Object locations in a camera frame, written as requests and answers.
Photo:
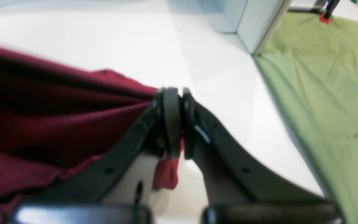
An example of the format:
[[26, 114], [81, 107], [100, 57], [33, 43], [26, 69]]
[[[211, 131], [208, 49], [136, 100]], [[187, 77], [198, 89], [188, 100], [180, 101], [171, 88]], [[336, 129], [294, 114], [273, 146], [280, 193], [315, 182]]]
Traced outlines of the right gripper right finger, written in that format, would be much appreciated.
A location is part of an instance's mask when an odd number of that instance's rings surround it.
[[248, 153], [183, 89], [185, 159], [203, 173], [202, 224], [342, 224], [333, 202], [280, 177]]

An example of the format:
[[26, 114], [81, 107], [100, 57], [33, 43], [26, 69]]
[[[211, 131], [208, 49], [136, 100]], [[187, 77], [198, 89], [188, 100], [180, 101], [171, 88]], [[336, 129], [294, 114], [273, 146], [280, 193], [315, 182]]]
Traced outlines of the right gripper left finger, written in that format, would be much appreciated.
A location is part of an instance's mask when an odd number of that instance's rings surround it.
[[21, 203], [13, 224], [154, 224], [148, 206], [160, 161], [179, 157], [177, 88], [151, 105], [100, 160]]

